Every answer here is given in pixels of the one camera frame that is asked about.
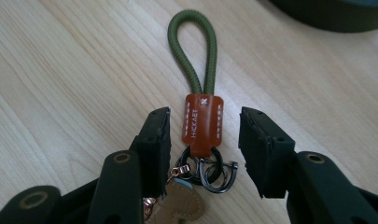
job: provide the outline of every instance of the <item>green rope loop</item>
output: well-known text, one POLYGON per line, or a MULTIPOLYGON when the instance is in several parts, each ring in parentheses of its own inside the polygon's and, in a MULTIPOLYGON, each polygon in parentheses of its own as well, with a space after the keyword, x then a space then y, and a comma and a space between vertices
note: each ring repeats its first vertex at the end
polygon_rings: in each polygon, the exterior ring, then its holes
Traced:
POLYGON ((215 91, 215 77, 216 77, 216 62, 217 62, 217 41, 215 31, 209 20, 200 12, 194 10, 184 10, 177 13, 169 23, 168 27, 168 42, 172 53, 176 60, 180 63, 183 72, 190 84, 193 93, 214 94, 215 91), (205 82, 203 84, 203 91, 201 83, 198 79, 197 73, 187 58, 185 52, 180 47, 177 40, 177 30, 179 26, 185 21, 192 21, 197 23, 204 31, 207 42, 207 56, 205 68, 205 82))

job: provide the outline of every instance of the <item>light wooden surface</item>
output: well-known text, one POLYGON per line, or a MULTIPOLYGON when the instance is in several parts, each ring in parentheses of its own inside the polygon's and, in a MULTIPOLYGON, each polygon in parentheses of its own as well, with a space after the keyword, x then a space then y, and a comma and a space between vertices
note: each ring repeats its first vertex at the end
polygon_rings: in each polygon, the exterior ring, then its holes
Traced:
MULTIPOLYGON (((0 0, 0 209, 32 186, 65 194, 93 180, 105 156, 127 149, 163 106, 172 109, 175 163, 189 86, 166 31, 186 8, 216 30, 219 149, 240 163, 229 192, 197 188, 206 211, 195 223, 288 223, 285 200, 261 200, 246 174, 237 147, 243 105, 267 113, 297 151, 331 157, 378 194, 378 30, 317 30, 266 0, 0 0)), ((202 74, 202 33, 185 24, 179 40, 202 74)))

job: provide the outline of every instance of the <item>brown leather tag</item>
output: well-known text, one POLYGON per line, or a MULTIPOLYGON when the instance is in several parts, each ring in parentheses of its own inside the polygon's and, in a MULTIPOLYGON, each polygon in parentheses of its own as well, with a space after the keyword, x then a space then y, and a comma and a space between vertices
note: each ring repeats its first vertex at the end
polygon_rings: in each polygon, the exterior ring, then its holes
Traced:
POLYGON ((146 224, 178 224, 179 220, 196 220, 204 210, 203 199, 195 191, 172 180, 167 186, 168 195, 153 206, 153 212, 146 224))
POLYGON ((221 144, 223 100, 215 95, 186 97, 182 140, 190 145, 190 155, 210 157, 211 148, 221 144))

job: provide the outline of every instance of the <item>clamp jaw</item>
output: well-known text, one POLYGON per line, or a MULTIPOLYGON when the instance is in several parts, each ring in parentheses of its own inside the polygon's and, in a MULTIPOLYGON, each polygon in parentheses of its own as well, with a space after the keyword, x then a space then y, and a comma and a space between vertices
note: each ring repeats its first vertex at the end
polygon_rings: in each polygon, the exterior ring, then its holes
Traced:
POLYGON ((16 195, 0 223, 143 223, 143 198, 166 195, 171 138, 170 109, 151 112, 129 150, 106 157, 98 179, 61 196, 53 186, 16 195))
POLYGON ((243 107, 239 148, 260 197, 287 197, 291 223, 378 223, 378 196, 353 186, 328 157, 296 153, 266 114, 243 107))

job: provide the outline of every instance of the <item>metal key ring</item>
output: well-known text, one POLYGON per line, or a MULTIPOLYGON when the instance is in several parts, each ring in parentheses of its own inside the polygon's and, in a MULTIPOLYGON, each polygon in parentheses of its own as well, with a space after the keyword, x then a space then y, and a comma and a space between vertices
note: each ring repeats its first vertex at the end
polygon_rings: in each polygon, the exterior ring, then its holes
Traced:
POLYGON ((224 193, 226 192, 227 190, 229 190, 232 186, 232 184, 234 183, 235 181, 235 177, 237 175, 237 170, 238 170, 238 162, 234 161, 232 164, 223 164, 224 166, 230 166, 231 168, 231 176, 230 176, 230 180, 229 182, 226 184, 226 179, 227 179, 227 172, 224 170, 223 168, 223 175, 224 175, 224 181, 223 181, 223 184, 218 187, 218 188, 214 188, 211 186, 211 183, 208 182, 208 170, 209 168, 204 172, 203 171, 203 167, 204 167, 204 164, 206 163, 206 160, 204 159, 200 159, 200 163, 199 163, 199 166, 200 166, 200 176, 201 176, 201 181, 203 182, 203 187, 206 188, 207 190, 213 192, 213 193, 224 193))
MULTIPOLYGON (((177 161, 177 162, 179 162, 179 164, 178 164, 179 166, 187 164, 188 157, 190 156, 189 149, 190 149, 190 147, 187 147, 183 151, 182 156, 180 157, 180 159, 177 161)), ((214 162, 215 163, 215 170, 214 170, 214 172, 209 177, 206 178, 207 182, 210 183, 210 184, 212 184, 216 180, 218 180, 218 178, 220 177, 221 173, 223 172, 223 158, 221 157, 220 152, 215 147, 212 147, 211 151, 212 151, 212 154, 215 156, 216 161, 214 162)), ((195 172, 194 175, 190 174, 190 173, 186 173, 186 174, 181 175, 180 177, 182 179, 189 180, 192 184, 200 185, 201 186, 203 184, 203 182, 201 180, 201 174, 200 174, 200 166, 199 166, 199 164, 200 163, 197 162, 197 169, 196 169, 196 172, 195 172)))

